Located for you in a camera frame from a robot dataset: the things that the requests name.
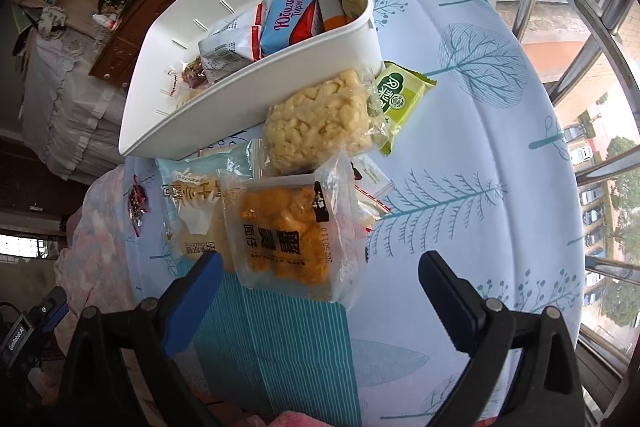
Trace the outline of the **orange cookies clear bag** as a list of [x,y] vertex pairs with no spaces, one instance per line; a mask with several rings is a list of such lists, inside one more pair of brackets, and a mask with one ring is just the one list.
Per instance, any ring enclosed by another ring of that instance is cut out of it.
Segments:
[[310,173],[220,176],[234,271],[254,291],[350,308],[366,269],[366,228],[344,152]]

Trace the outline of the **nut snack clear bag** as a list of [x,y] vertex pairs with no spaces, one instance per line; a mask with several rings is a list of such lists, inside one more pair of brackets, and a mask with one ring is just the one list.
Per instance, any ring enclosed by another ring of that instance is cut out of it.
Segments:
[[199,55],[193,57],[189,62],[181,62],[179,65],[172,66],[168,69],[167,75],[171,80],[170,96],[201,92],[209,86]]

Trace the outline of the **white red snack bag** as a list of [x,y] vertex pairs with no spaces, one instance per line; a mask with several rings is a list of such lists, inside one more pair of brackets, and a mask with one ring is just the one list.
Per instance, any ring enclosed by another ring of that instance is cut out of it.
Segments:
[[268,9],[269,0],[260,0],[198,43],[209,83],[217,83],[262,58],[260,36]]

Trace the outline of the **red blue biscuit pack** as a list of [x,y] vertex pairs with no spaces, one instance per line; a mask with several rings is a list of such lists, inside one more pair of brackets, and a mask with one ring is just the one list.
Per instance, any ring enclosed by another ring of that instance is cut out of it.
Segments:
[[260,49],[265,56],[271,55],[322,31],[318,0],[271,0],[262,24]]

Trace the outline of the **dark brownie clear wrapper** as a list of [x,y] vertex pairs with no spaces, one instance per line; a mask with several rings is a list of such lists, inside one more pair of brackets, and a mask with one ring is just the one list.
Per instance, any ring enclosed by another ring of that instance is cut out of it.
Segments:
[[132,176],[132,185],[127,196],[128,216],[134,236],[139,237],[142,231],[143,217],[149,212],[148,196],[138,177]]

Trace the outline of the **small puffed rice cake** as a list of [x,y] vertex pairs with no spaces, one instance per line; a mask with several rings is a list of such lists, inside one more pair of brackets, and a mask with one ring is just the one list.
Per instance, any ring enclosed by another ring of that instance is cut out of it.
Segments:
[[178,94],[177,108],[185,106],[194,98],[197,98],[198,96],[202,95],[205,91],[206,91],[206,88],[198,88],[198,89],[186,88],[186,90],[182,90]]

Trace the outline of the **orange white snack bar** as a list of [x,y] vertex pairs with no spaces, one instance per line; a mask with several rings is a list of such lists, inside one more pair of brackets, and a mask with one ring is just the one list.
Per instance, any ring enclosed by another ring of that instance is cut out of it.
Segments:
[[341,28],[352,21],[343,9],[342,0],[317,0],[324,31]]

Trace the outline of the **pastel blanket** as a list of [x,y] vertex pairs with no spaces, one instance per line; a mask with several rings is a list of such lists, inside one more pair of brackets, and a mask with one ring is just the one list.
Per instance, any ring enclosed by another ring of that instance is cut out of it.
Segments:
[[134,307],[125,239],[125,167],[97,179],[86,193],[72,246],[54,262],[56,285],[66,292],[68,312],[55,327],[58,347],[67,351],[80,314],[96,306],[104,313]]

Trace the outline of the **teal striped placemat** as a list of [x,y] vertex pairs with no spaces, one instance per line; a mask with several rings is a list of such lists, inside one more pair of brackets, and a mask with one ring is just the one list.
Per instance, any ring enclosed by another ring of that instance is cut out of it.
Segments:
[[264,418],[293,411],[332,426],[361,424],[339,303],[255,291],[226,272],[193,344],[219,399]]

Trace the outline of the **light blue tree tablecloth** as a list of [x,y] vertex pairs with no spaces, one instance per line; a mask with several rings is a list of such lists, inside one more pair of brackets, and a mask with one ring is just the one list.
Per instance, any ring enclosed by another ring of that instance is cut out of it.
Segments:
[[[518,262],[527,257],[509,206],[506,149],[524,135],[512,113],[484,106],[449,80],[427,75],[448,23],[440,0],[372,0],[385,61],[437,86],[414,109],[392,153],[367,154],[388,176],[392,210],[366,231],[366,269],[345,308],[361,412],[359,426],[580,426],[585,421],[575,357],[578,312],[518,305]],[[487,315],[474,355],[459,352],[418,277],[437,251],[483,299]]]

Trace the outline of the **red white cookie pack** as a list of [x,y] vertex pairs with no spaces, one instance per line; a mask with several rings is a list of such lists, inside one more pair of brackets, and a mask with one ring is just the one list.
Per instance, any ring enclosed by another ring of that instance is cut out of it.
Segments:
[[366,231],[371,232],[376,222],[392,211],[384,198],[393,191],[394,184],[367,154],[352,156],[350,162],[354,172],[360,221]]

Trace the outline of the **white lace cover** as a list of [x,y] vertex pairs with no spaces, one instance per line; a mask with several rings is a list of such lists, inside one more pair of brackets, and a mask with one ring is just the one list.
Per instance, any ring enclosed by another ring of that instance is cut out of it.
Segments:
[[126,94],[89,75],[96,40],[69,29],[27,46],[23,142],[55,176],[91,184],[124,162],[118,153]]

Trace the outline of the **puffed rice cake pack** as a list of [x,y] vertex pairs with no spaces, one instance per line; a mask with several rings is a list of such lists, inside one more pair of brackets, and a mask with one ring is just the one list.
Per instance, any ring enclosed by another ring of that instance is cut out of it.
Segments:
[[374,77],[352,68],[271,106],[262,132],[279,174],[312,170],[341,150],[378,150],[390,137]]

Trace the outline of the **green snack packet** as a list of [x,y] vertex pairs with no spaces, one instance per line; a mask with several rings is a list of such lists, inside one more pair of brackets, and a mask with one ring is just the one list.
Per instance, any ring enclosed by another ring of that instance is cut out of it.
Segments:
[[421,98],[434,89],[437,82],[392,61],[385,61],[384,65],[375,82],[388,129],[388,138],[380,151],[388,156],[392,153],[397,135]]

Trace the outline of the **white plastic bin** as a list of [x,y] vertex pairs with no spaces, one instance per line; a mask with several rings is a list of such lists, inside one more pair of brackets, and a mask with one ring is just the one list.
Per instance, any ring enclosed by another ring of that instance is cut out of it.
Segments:
[[177,0],[146,33],[118,149],[178,159],[382,54],[372,0]]

